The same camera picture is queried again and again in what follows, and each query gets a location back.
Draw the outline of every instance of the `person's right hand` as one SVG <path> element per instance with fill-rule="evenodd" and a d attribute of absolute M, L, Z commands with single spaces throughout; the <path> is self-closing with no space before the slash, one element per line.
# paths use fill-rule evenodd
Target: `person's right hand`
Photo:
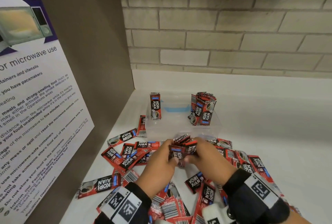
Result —
<path fill-rule="evenodd" d="M 185 162 L 196 165 L 205 177 L 217 184 L 226 184 L 237 169 L 211 143 L 199 137 L 194 140 L 197 140 L 198 156 L 186 156 Z"/>

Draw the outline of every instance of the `person's left hand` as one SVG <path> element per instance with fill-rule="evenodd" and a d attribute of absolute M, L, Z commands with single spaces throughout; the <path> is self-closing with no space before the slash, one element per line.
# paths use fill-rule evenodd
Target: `person's left hand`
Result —
<path fill-rule="evenodd" d="M 171 181 L 179 159 L 174 157 L 168 161 L 169 145 L 173 139 L 167 139 L 159 149 L 152 154 L 142 175 L 135 182 L 149 198 L 153 198 Z"/>

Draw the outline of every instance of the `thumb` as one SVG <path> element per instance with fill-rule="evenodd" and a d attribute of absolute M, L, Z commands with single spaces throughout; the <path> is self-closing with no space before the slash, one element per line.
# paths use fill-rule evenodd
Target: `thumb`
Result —
<path fill-rule="evenodd" d="M 186 163 L 192 163 L 197 166 L 198 164 L 198 157 L 195 155 L 188 155 L 185 157 L 185 162 Z"/>
<path fill-rule="evenodd" d="M 173 158 L 171 158 L 168 163 L 170 164 L 171 167 L 175 168 L 178 163 L 179 163 L 179 159 L 175 156 Z"/>

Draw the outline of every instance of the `brown wall panel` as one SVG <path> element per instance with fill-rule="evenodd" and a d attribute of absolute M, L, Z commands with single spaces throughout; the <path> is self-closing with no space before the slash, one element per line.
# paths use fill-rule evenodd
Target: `brown wall panel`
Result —
<path fill-rule="evenodd" d="M 134 90 L 121 0 L 43 0 L 95 128 L 27 224 L 60 222 Z"/>

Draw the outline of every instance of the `white countertop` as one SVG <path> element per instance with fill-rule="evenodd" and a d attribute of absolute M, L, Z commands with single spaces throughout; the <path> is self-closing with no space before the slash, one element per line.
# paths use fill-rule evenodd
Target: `white countertop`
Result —
<path fill-rule="evenodd" d="M 309 95 L 310 99 L 297 98 L 296 95 L 225 95 L 215 87 L 199 90 L 195 88 L 192 92 L 203 89 L 214 92 L 217 96 L 215 113 L 222 123 L 219 137 L 231 140 L 234 149 L 259 155 L 287 200 L 297 206 L 307 220 L 320 224 L 332 223 L 329 207 L 332 198 L 330 94 L 324 95 L 324 99 L 313 97 L 317 94 Z M 108 138 L 137 127 L 139 116 L 146 114 L 148 95 L 148 90 L 133 92 Z M 129 142 L 142 139 L 144 138 L 134 138 Z M 100 155 L 106 148 L 105 142 L 84 181 L 112 173 L 113 167 Z M 115 149 L 120 152 L 122 145 L 116 146 Z M 144 166 L 134 169 L 141 173 Z M 189 192 L 184 181 L 196 172 L 192 167 L 186 170 L 176 168 L 173 177 L 189 211 L 195 207 L 196 195 Z M 108 193 L 98 193 L 80 200 L 73 199 L 60 223 L 93 223 L 98 215 L 96 207 Z"/>

